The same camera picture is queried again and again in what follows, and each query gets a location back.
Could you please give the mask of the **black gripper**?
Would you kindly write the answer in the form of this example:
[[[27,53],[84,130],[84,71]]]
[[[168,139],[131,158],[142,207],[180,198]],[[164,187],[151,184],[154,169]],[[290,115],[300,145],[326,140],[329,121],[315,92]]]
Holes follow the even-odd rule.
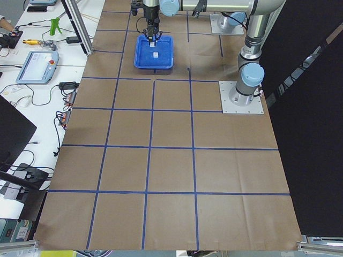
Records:
[[[136,0],[131,1],[131,13],[133,16],[138,14],[138,9],[143,9],[144,18],[147,21],[147,28],[143,31],[138,29],[138,33],[143,34],[148,44],[151,43],[151,36],[155,36],[155,44],[161,39],[163,31],[159,30],[159,1],[158,0]]]

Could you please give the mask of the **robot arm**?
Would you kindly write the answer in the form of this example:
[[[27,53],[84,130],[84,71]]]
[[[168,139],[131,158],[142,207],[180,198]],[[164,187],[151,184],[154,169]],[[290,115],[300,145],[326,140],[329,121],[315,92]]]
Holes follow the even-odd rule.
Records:
[[[140,32],[138,27],[136,27],[137,32],[143,34],[149,42],[149,45],[154,47],[163,34],[159,30],[159,11],[161,10],[165,16],[172,17],[178,13],[180,7],[179,1],[132,1],[132,15],[136,16],[138,10],[143,9],[144,18],[147,22],[147,28]]]
[[[264,69],[259,65],[262,41],[265,37],[270,14],[282,6],[284,1],[180,1],[180,10],[201,12],[244,12],[249,16],[244,46],[238,55],[239,78],[229,92],[235,105],[248,106],[256,88],[262,83]]]

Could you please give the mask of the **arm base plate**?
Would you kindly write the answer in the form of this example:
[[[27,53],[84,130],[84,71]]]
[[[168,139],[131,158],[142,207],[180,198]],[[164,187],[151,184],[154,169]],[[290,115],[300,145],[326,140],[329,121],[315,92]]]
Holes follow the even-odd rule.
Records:
[[[219,91],[223,114],[262,115],[264,113],[258,88],[252,95],[245,96],[236,90],[236,81],[219,81]]]
[[[212,34],[243,36],[245,19],[246,15],[244,12],[211,14],[210,22]]]

